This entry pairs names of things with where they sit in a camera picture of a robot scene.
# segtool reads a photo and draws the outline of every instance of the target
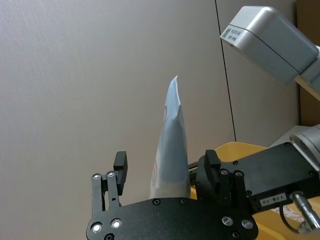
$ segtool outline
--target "black cable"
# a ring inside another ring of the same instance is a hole
[[[299,231],[297,229],[295,229],[294,227],[292,227],[288,222],[287,219],[285,218],[285,214],[284,214],[284,206],[280,206],[279,207],[279,213],[280,213],[280,217],[282,222],[284,223],[284,225],[290,229],[292,232],[294,232],[295,234],[299,234]]]

